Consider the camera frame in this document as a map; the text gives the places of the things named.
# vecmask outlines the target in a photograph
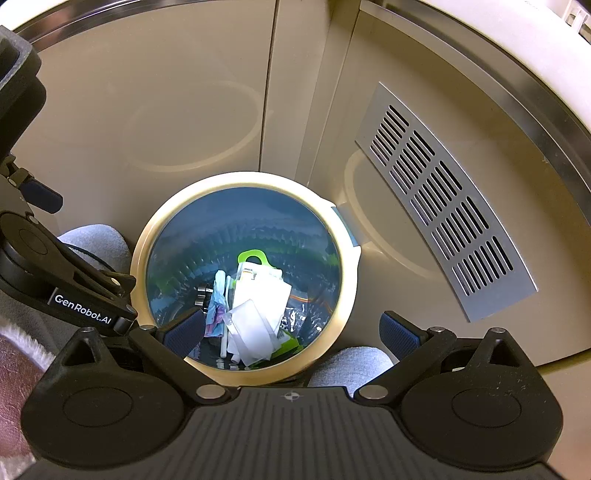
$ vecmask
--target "trash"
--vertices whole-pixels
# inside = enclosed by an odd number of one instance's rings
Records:
[[[250,257],[261,263],[248,262]],[[207,342],[190,356],[209,358],[219,351],[218,368],[233,369],[232,364],[240,363],[245,365],[240,368],[262,368],[303,349],[298,334],[308,314],[308,295],[292,289],[264,252],[243,252],[238,255],[236,277],[223,270],[216,273],[206,319]]]
[[[247,300],[225,313],[223,321],[228,327],[240,360],[247,367],[262,359],[270,360],[273,352],[281,347],[277,334],[252,300]]]
[[[291,289],[287,300],[280,328],[297,337],[308,316],[308,295],[302,291]]]
[[[261,265],[244,261],[253,256],[261,260]],[[247,300],[252,300],[277,335],[290,297],[291,285],[282,280],[281,270],[269,265],[267,257],[261,250],[243,252],[238,256],[238,261],[240,263],[232,307],[235,308]]]
[[[226,313],[226,299],[224,287],[226,285],[226,273],[218,270],[213,283],[212,298],[209,301],[207,317],[205,318],[205,336],[221,337],[223,335],[222,316]]]

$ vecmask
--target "brown fabric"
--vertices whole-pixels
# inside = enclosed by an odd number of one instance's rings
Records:
[[[21,409],[43,373],[9,340],[0,336],[0,457],[26,455]]]

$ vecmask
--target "ridged black surface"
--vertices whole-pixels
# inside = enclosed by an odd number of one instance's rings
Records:
[[[23,480],[79,479],[559,479],[536,464],[468,472],[418,450],[383,408],[361,407],[342,388],[243,388],[233,402],[198,409],[165,449],[133,465],[75,471],[37,462]]]

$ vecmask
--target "white label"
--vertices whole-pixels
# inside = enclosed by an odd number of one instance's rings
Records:
[[[79,303],[74,303],[73,301],[70,301],[67,298],[65,298],[63,295],[56,295],[54,300],[56,303],[59,303],[60,305],[68,309],[74,310],[75,312],[78,312],[82,315],[90,317],[93,320],[96,320],[97,322],[103,322],[109,325],[111,323],[111,320],[113,319],[112,317],[103,316],[100,313],[93,312],[89,308],[84,307]]]

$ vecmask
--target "fluffy fabric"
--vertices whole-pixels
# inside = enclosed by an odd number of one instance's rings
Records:
[[[16,325],[0,324],[0,479],[12,480],[35,459],[22,434],[22,406],[54,355]]]

